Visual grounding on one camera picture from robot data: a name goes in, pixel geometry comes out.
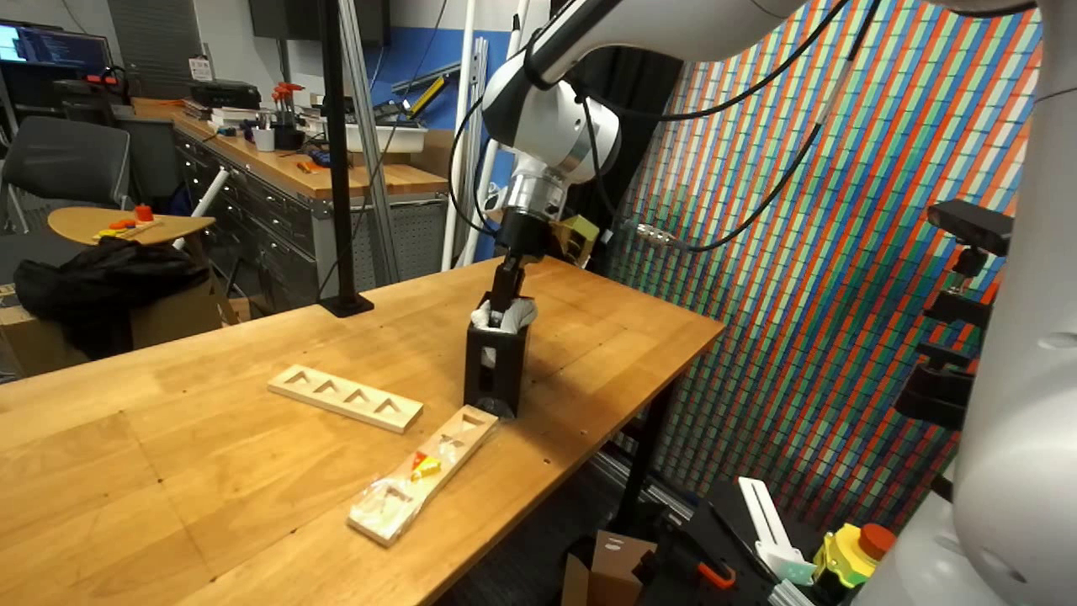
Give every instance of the colorful wall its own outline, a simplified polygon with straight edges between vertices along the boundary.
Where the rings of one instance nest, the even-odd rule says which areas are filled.
[[[670,110],[716,105],[808,38],[814,0],[760,48],[688,70]],[[726,323],[679,388],[659,471],[705,496],[767,478],[781,511],[902,526],[958,444],[892,411],[917,344],[972,348],[924,315],[957,242],[925,222],[942,199],[1016,212],[1039,12],[958,19],[937,4],[881,0],[848,82],[829,101],[870,4],[767,92],[659,129],[629,212],[710,242],[778,180],[825,110],[825,132],[763,218],[710,254],[622,240],[617,276]]]

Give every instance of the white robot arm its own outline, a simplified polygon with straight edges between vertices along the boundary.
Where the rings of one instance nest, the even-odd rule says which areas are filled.
[[[1029,0],[937,0],[994,16]],[[558,218],[567,188],[617,150],[617,115],[579,101],[567,70],[599,48],[685,59],[731,57],[802,0],[577,0],[496,76],[488,132],[517,150],[506,226],[510,254],[491,307],[500,326],[521,286],[535,231]],[[925,500],[859,602],[1074,602],[1077,569],[1077,4],[1039,0],[1044,70],[1025,166],[1008,286],[994,307],[957,500]]]

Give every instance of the chair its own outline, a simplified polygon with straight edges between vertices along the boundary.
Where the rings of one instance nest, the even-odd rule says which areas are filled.
[[[7,222],[0,234],[0,284],[19,260],[64,262],[80,247],[49,230],[56,205],[124,205],[132,134],[123,129],[27,119],[5,157]]]

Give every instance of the floor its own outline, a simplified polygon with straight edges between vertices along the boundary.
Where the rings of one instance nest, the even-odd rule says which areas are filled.
[[[604,528],[618,500],[618,482],[587,463],[506,536],[441,606],[556,606],[563,594],[563,555],[572,542]]]

